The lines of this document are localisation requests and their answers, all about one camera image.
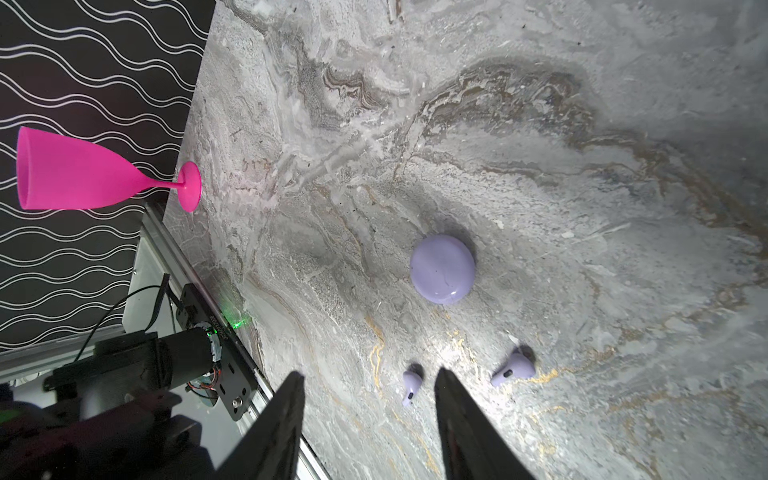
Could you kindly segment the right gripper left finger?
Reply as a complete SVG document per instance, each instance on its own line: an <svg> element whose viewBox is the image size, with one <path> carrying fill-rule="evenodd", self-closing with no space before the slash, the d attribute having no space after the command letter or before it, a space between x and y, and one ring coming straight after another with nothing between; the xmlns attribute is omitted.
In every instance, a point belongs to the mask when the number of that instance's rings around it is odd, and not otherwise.
<svg viewBox="0 0 768 480"><path fill-rule="evenodd" d="M214 478L294 479L305 398L304 376L292 371Z"/></svg>

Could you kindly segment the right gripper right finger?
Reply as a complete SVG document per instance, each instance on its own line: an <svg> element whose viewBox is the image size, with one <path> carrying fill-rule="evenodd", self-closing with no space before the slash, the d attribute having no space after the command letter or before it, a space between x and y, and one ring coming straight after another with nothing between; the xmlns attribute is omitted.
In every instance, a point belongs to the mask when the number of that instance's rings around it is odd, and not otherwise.
<svg viewBox="0 0 768 480"><path fill-rule="evenodd" d="M451 370L439 370L434 394L445 475L448 479L533 477Z"/></svg>

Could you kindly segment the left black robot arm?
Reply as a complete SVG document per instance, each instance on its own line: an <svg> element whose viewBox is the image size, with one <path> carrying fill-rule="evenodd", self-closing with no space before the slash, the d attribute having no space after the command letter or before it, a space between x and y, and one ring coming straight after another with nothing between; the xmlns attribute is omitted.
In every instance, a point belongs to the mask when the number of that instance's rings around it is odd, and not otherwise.
<svg viewBox="0 0 768 480"><path fill-rule="evenodd" d="M208 334L134 332L54 370L41 408L1 396L4 479L210 479L201 425L173 415L175 389L213 367Z"/></svg>

